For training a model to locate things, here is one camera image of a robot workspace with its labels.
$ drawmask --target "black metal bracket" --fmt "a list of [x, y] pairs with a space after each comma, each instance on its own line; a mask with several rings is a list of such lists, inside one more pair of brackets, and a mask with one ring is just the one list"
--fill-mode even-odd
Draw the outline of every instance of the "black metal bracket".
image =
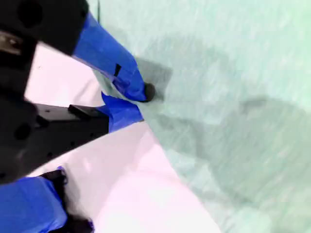
[[1, 145], [2, 149], [6, 147], [6, 152], [1, 155], [0, 183], [25, 176], [63, 153], [108, 133], [109, 117], [93, 107], [37, 104], [34, 109], [38, 113], [33, 124], [26, 123], [23, 117], [16, 129], [7, 131], [13, 144]]
[[37, 43], [72, 55], [87, 14], [86, 0], [0, 1], [0, 183], [108, 133], [109, 117], [96, 108], [24, 98]]

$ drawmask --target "green fabric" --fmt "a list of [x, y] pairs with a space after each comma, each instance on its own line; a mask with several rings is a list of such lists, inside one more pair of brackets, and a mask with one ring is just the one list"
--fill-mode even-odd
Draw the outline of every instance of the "green fabric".
[[311, 233], [310, 1], [90, 3], [155, 85], [139, 108], [221, 231]]

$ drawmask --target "white surface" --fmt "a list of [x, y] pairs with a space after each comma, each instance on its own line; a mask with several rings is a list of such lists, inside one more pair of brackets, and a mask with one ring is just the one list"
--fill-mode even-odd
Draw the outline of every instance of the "white surface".
[[[26, 97], [37, 103], [103, 105], [90, 68], [38, 46]], [[146, 123], [101, 137], [38, 168], [63, 166], [68, 194], [97, 233], [219, 232], [181, 183]]]

